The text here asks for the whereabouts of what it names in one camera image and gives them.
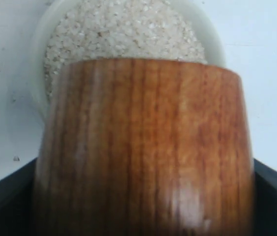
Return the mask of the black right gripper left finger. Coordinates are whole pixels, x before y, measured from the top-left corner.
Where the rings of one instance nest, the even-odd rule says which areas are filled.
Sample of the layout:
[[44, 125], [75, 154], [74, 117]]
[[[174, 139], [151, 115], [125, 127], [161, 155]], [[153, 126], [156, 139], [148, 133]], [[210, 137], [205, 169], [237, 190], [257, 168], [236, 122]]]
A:
[[0, 236], [29, 236], [36, 161], [0, 180]]

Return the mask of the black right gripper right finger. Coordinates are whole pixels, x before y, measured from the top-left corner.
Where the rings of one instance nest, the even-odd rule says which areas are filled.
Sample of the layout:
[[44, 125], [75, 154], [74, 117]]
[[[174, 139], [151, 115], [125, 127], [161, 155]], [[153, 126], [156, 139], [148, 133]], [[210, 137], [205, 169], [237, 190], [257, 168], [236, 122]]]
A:
[[277, 171], [254, 160], [256, 200], [254, 236], [277, 236]]

